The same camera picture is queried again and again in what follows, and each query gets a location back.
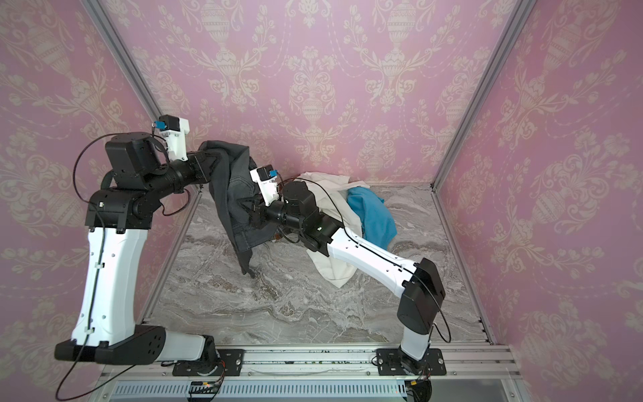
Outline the left corner aluminium post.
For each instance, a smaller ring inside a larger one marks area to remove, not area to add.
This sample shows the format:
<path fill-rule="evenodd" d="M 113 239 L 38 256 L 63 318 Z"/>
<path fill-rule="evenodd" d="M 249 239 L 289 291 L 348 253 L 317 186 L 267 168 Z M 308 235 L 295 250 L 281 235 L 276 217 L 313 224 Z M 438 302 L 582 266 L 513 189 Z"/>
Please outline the left corner aluminium post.
<path fill-rule="evenodd" d="M 122 74 L 132 87 L 137 96 L 139 103 L 143 106 L 151 123 L 154 123 L 158 117 L 165 115 L 159 101 L 152 93 L 152 87 L 143 77 L 138 68 L 132 52 L 127 48 L 125 41 L 118 33 L 117 27 L 109 16 L 107 7 L 101 1 L 81 1 L 80 2 L 87 12 L 90 20 L 110 50 L 113 59 L 121 68 Z"/>

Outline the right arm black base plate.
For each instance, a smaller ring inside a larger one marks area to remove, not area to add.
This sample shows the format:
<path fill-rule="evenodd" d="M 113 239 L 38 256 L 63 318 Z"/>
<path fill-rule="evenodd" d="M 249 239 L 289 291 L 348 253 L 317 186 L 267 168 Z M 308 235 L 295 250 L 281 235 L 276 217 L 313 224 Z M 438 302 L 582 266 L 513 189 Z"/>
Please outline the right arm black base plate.
<path fill-rule="evenodd" d="M 438 348 L 428 348 L 420 360 L 405 354 L 400 348 L 379 348 L 371 363 L 380 376 L 446 376 L 445 359 Z"/>

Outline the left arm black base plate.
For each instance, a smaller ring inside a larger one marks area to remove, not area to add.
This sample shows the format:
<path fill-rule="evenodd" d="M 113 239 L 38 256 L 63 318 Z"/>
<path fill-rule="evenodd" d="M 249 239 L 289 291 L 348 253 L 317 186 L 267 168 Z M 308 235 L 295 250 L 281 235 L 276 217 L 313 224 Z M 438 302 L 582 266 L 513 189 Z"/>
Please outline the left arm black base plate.
<path fill-rule="evenodd" d="M 244 364 L 242 348 L 218 349 L 210 360 L 177 361 L 172 369 L 174 377 L 207 376 L 239 377 Z"/>

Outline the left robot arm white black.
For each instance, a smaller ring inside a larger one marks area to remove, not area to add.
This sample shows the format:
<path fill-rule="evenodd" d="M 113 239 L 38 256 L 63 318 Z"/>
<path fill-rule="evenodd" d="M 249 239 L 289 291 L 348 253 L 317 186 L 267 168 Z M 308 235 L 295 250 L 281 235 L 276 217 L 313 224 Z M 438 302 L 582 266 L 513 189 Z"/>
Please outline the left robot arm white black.
<path fill-rule="evenodd" d="M 209 375 L 218 368 L 213 337 L 134 318 L 139 262 L 155 212 L 170 194 L 208 181 L 211 158 L 188 152 L 185 136 L 181 129 L 119 133 L 105 144 L 112 169 L 86 201 L 84 298 L 70 339 L 55 346 L 55 359 L 124 366 L 171 362 L 176 375 Z"/>

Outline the right corner aluminium post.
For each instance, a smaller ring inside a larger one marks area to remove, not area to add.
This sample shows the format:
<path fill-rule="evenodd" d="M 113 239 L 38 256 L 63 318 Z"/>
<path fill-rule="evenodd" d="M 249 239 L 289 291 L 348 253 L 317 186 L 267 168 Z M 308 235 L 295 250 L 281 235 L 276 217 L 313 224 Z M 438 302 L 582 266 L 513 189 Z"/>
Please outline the right corner aluminium post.
<path fill-rule="evenodd" d="M 522 32 L 525 23 L 527 23 L 528 17 L 536 3 L 537 2 L 535 0 L 517 1 L 512 13 L 510 13 L 507 25 L 502 30 L 502 34 L 496 44 L 496 47 L 491 53 L 487 67 L 483 71 L 482 78 L 478 83 L 476 90 L 473 92 L 472 99 L 467 105 L 462 120 L 455 131 L 455 135 L 449 147 L 446 149 L 442 162 L 440 163 L 440 167 L 432 184 L 432 189 L 436 194 L 445 184 L 450 169 L 467 138 L 468 132 L 472 129 L 480 110 L 482 110 L 487 97 L 491 93 L 497 77 L 502 71 L 517 38 Z"/>

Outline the corner aluminium post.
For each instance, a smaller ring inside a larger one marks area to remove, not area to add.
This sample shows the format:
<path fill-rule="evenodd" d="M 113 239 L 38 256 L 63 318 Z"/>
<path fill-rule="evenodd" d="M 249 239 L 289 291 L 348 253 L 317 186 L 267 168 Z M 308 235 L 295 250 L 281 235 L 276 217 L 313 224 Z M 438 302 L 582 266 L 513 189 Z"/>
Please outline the corner aluminium post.
<path fill-rule="evenodd" d="M 113 59 L 121 68 L 122 74 L 132 87 L 137 96 L 139 103 L 143 106 L 151 123 L 154 123 L 158 117 L 165 115 L 159 101 L 152 93 L 152 87 L 143 77 L 138 68 L 132 52 L 127 48 L 125 41 L 118 33 L 117 27 L 109 16 L 107 7 L 101 1 L 81 1 L 80 2 L 87 12 L 90 20 L 110 50 Z"/>
<path fill-rule="evenodd" d="M 483 71 L 482 78 L 478 83 L 476 90 L 473 92 L 472 99 L 467 105 L 462 120 L 455 131 L 455 135 L 449 147 L 446 149 L 442 162 L 440 163 L 440 167 L 432 184 L 432 189 L 436 194 L 445 184 L 450 169 L 467 138 L 468 132 L 472 129 L 480 110 L 482 110 L 487 97 L 491 93 L 497 77 L 502 71 L 517 38 L 522 32 L 525 23 L 527 23 L 528 17 L 536 3 L 537 2 L 535 0 L 517 1 L 512 13 L 510 13 L 507 25 L 502 30 L 502 34 L 496 44 L 496 47 L 491 53 L 487 67 Z"/>

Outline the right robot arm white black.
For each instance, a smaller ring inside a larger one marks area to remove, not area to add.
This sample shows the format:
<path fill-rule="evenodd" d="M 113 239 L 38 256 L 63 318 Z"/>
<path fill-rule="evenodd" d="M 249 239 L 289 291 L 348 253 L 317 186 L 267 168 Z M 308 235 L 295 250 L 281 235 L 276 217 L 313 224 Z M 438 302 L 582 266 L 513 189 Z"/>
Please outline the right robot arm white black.
<path fill-rule="evenodd" d="M 260 193 L 241 199 L 251 224 L 275 224 L 297 234 L 308 251 L 346 262 L 388 288 L 399 300 L 398 320 L 404 326 L 400 359 L 415 366 L 425 358 L 435 319 L 442 316 L 445 288 L 437 266 L 426 258 L 404 259 L 359 237 L 342 219 L 321 212 L 307 182 L 259 183 Z"/>

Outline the teal blue cloth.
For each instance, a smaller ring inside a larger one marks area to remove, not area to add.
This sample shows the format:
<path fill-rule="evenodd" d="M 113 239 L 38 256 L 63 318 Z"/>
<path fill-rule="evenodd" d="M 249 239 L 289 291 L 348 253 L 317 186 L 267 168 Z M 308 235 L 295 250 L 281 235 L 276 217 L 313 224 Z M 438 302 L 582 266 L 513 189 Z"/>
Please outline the teal blue cloth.
<path fill-rule="evenodd" d="M 371 189 L 355 187 L 348 189 L 347 202 L 361 220 L 363 239 L 386 251 L 397 228 L 384 200 Z"/>

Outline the aluminium front rail frame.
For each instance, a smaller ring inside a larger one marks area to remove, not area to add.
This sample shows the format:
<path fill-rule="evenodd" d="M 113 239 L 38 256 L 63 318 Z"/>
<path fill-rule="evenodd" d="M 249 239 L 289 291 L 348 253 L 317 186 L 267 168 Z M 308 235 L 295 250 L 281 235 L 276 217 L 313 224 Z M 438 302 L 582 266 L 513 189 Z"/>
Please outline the aluminium front rail frame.
<path fill-rule="evenodd" d="M 239 377 L 174 377 L 160 364 L 107 380 L 92 401 L 187 401 L 192 381 L 223 381 L 212 401 L 528 401 L 512 352 L 488 343 L 437 343 L 446 376 L 380 376 L 371 363 L 386 343 L 231 346 L 242 348 Z"/>

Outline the dark grey denim cloth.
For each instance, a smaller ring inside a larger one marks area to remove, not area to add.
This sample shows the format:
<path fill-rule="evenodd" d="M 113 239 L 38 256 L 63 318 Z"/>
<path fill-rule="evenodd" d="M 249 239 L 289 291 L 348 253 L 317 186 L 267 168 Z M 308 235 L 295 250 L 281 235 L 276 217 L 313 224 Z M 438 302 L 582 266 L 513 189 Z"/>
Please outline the dark grey denim cloth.
<path fill-rule="evenodd" d="M 249 212 L 256 204 L 264 203 L 257 183 L 251 178 L 251 170 L 257 164 L 251 157 L 249 147 L 222 141 L 205 141 L 199 146 L 209 168 L 209 192 L 215 202 L 219 221 L 229 238 L 239 266 L 244 275 L 256 276 L 251 268 L 253 249 L 275 238 L 277 225 L 264 223 L 256 227 L 254 214 Z"/>

